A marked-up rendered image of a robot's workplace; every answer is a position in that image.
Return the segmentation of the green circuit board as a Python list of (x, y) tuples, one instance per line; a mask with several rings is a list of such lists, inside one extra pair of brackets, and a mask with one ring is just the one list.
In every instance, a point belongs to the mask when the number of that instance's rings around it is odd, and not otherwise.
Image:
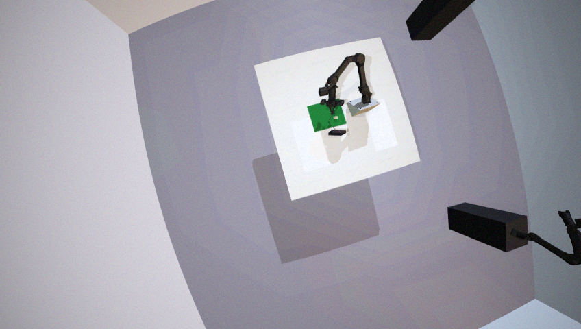
[(307, 109), (315, 132), (347, 124), (342, 108), (339, 105), (335, 107), (333, 115), (330, 114), (330, 109), (326, 104), (316, 103), (307, 106)]

